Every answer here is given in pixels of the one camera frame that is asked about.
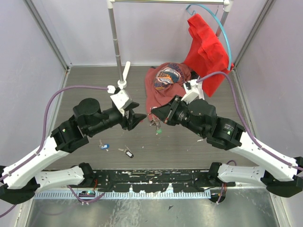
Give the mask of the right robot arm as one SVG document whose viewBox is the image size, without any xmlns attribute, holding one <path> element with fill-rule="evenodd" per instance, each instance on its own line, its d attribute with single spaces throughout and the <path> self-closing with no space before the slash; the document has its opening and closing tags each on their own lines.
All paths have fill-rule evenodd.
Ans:
<svg viewBox="0 0 303 227">
<path fill-rule="evenodd" d="M 256 164 L 249 167 L 213 162 L 207 174 L 212 186 L 248 183 L 285 198 L 302 192 L 303 179 L 299 177 L 302 157 L 287 157 L 250 137 L 242 125 L 218 116 L 215 106 L 205 100 L 196 99 L 186 103 L 181 97 L 175 96 L 167 104 L 153 108 L 151 113 L 167 125 L 180 124 L 213 147 L 239 154 Z"/>
</svg>

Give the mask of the key with green tag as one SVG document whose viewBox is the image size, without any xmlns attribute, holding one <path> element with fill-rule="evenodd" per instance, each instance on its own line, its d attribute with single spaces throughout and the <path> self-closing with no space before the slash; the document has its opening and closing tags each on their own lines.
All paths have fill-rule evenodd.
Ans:
<svg viewBox="0 0 303 227">
<path fill-rule="evenodd" d="M 161 134 L 162 133 L 162 129 L 161 128 L 156 128 L 156 135 Z"/>
</svg>

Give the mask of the large metal keyring with clips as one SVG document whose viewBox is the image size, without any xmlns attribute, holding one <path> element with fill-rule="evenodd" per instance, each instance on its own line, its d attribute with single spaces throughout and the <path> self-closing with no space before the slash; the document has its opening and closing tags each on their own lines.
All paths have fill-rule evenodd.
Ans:
<svg viewBox="0 0 303 227">
<path fill-rule="evenodd" d="M 158 119 L 158 117 L 156 117 L 152 113 L 149 113 L 148 117 L 150 120 L 150 126 L 155 126 L 156 130 L 160 129 L 160 120 Z"/>
</svg>

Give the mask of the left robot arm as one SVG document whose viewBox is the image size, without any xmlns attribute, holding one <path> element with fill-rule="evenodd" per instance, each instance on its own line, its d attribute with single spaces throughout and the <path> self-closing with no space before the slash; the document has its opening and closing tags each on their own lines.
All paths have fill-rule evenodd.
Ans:
<svg viewBox="0 0 303 227">
<path fill-rule="evenodd" d="M 1 166 L 1 200 L 17 205 L 51 188 L 65 185 L 92 186 L 95 174 L 88 163 L 59 171 L 45 171 L 45 168 L 88 144 L 89 138 L 115 125 L 121 125 L 123 130 L 132 130 L 146 118 L 145 114 L 134 112 L 138 106 L 136 102 L 127 101 L 124 111 L 128 115 L 125 116 L 116 105 L 102 111 L 98 100 L 82 100 L 73 108 L 73 116 L 52 131 L 42 148 L 33 150 L 13 165 Z"/>
</svg>

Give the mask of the key with black tag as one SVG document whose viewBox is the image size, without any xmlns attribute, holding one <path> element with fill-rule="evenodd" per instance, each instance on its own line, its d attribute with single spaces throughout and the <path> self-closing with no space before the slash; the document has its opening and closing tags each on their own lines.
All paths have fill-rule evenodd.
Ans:
<svg viewBox="0 0 303 227">
<path fill-rule="evenodd" d="M 125 146 L 125 148 L 119 148 L 118 150 L 125 153 L 129 158 L 134 157 L 133 153 L 130 151 L 130 149 L 127 146 Z"/>
</svg>

